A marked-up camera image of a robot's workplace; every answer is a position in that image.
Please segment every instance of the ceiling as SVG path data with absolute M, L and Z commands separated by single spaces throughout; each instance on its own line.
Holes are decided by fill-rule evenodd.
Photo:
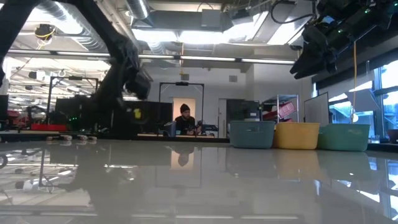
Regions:
M 275 45 L 268 45 L 267 43 L 272 39 L 279 37 L 273 37 L 273 35 L 284 35 L 293 37 L 294 34 L 301 28 L 303 23 L 307 20 L 301 20 L 297 23 L 293 24 L 290 27 L 285 25 L 278 25 L 273 22 L 268 15 L 269 4 L 270 1 L 258 0 L 258 1 L 232 1 L 232 0 L 210 0 L 207 3 L 200 3 L 197 0 L 178 0 L 178 1 L 148 1 L 150 6 L 150 14 L 146 19 L 150 21 L 161 21 L 158 24 L 154 24 L 153 27 L 143 27 L 140 26 L 145 23 L 141 21 L 134 21 L 131 25 L 131 17 L 129 16 L 127 4 L 125 0 L 102 0 L 98 1 L 98 5 L 100 9 L 104 12 L 105 16 L 113 23 L 113 26 L 120 33 L 131 37 L 131 34 L 134 35 L 136 32 L 131 32 L 127 34 L 128 31 L 134 30 L 144 30 L 146 32 L 151 31 L 164 31 L 169 32 L 169 34 L 175 35 L 179 40 L 182 37 L 182 34 L 186 30 L 181 30 L 178 27 L 189 26 L 190 24 L 195 24 L 198 21 L 195 19 L 204 20 L 202 16 L 203 9 L 211 9 L 214 11 L 218 11 L 222 15 L 229 19 L 231 22 L 231 16 L 234 16 L 237 9 L 248 9 L 249 17 L 253 18 L 253 22 L 250 25 L 250 29 L 237 30 L 232 32 L 229 30 L 229 37 L 238 37 L 239 35 L 246 36 L 246 38 L 237 38 L 234 40 L 229 39 L 226 43 L 225 40 L 223 42 L 215 41 L 215 38 L 209 38 L 210 42 L 198 43 L 195 41 L 191 41 L 195 36 L 186 38 L 185 43 L 174 42 L 174 41 L 160 41 L 163 54 L 173 54 L 173 55 L 193 55 L 193 56 L 212 56 L 212 57 L 246 57 L 246 58 L 269 58 L 269 59 L 279 59 L 279 60 L 296 60 L 298 53 L 292 50 L 286 44 L 288 40 L 282 40 L 282 42 L 273 42 Z M 311 5 L 308 1 L 305 0 L 296 0 L 293 2 L 294 4 L 289 4 L 287 6 L 281 5 L 277 11 L 275 11 L 275 16 L 279 20 L 286 20 L 288 18 L 297 17 L 302 14 L 307 14 L 312 11 Z M 75 16 L 75 22 L 78 19 L 81 19 L 81 14 L 73 8 L 67 8 L 69 12 L 73 12 L 73 16 Z M 178 17 L 180 19 L 179 23 L 176 24 L 173 29 L 164 29 L 161 26 L 171 26 L 173 24 L 172 18 Z M 39 24 L 51 24 L 54 25 L 57 29 L 53 34 L 53 37 L 49 42 L 44 42 L 36 38 L 34 35 L 35 29 L 39 26 Z M 62 51 L 70 51 L 70 52 L 89 52 L 84 45 L 79 42 L 82 38 L 87 36 L 79 36 L 80 34 L 67 34 L 65 32 L 65 28 L 63 25 L 59 23 L 51 13 L 41 11 L 40 9 L 35 9 L 25 26 L 21 30 L 20 35 L 17 36 L 12 48 L 13 49 L 29 49 L 29 50 L 62 50 Z M 217 34 L 224 36 L 226 35 L 226 31 L 224 33 L 213 30 L 212 32 L 216 32 Z M 95 31 L 91 30 L 89 34 L 95 34 Z M 164 38 L 162 35 L 156 36 L 162 40 Z M 207 37 L 197 38 L 200 41 Z M 152 48 L 149 47 L 148 43 L 144 40 L 139 40 L 137 43 L 140 44 L 140 49 L 143 54 L 154 54 Z M 110 68 L 110 64 L 106 61 L 100 61 L 98 59 L 89 59 L 89 60 L 66 60 L 62 58 L 36 58 L 32 56 L 30 58 L 28 55 L 23 57 L 13 57 L 8 62 L 10 62 L 12 66 L 11 70 L 11 80 L 10 80 L 10 89 L 9 93 L 18 94 L 12 97 L 23 97 L 29 102 L 36 101 L 37 98 L 47 99 L 47 93 L 49 92 L 49 76 L 51 75 L 65 75 L 66 77 L 70 75 L 81 76 L 85 78 L 98 78 L 102 80 L 106 71 Z M 180 61 L 161 61 L 161 60 L 143 60 L 142 65 L 144 68 L 148 68 L 148 70 L 161 68 L 160 71 L 165 71 L 168 68 L 222 68 L 222 69 L 236 69 L 237 73 L 244 73 L 249 68 L 250 64 L 248 63 L 228 63 L 228 62 L 207 62 L 207 61 L 197 61 L 197 60 L 186 60 L 183 63 Z M 30 72 L 45 73 L 47 76 L 44 80 L 31 79 L 28 77 Z M 25 86 L 31 85 L 33 90 L 26 90 Z M 78 85 L 77 88 L 80 90 L 80 94 L 88 94 L 92 92 L 93 82 L 88 82 L 86 80 L 82 81 L 73 81 L 65 79 L 63 84 L 59 83 L 60 86 L 53 89 L 53 94 L 55 95 L 54 101 L 56 97 L 62 97 L 63 95 L 68 96 L 74 94 L 70 90 L 67 90 L 67 85 L 73 86 Z M 20 107 L 18 104 L 11 104 L 11 108 Z

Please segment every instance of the shelf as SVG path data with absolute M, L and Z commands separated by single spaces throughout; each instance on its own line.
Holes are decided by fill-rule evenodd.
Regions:
M 298 95 L 278 95 L 279 96 L 279 103 L 283 103 L 286 101 L 290 101 L 298 97 Z M 276 105 L 278 102 L 277 96 L 269 98 L 268 100 L 262 102 L 262 105 Z

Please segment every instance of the plastic bin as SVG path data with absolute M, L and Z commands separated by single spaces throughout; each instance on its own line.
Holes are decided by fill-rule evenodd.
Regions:
M 273 121 L 232 121 L 229 135 L 232 146 L 269 149 L 274 138 Z
M 318 148 L 337 151 L 365 151 L 369 124 L 329 124 L 320 128 Z
M 274 146 L 280 149 L 316 149 L 319 123 L 279 123 Z

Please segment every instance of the person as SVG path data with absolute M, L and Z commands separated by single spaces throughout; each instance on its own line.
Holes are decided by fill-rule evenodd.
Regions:
M 180 107 L 181 116 L 175 119 L 175 129 L 181 134 L 194 135 L 199 134 L 199 128 L 195 126 L 195 118 L 191 117 L 191 110 L 188 105 L 183 104 Z

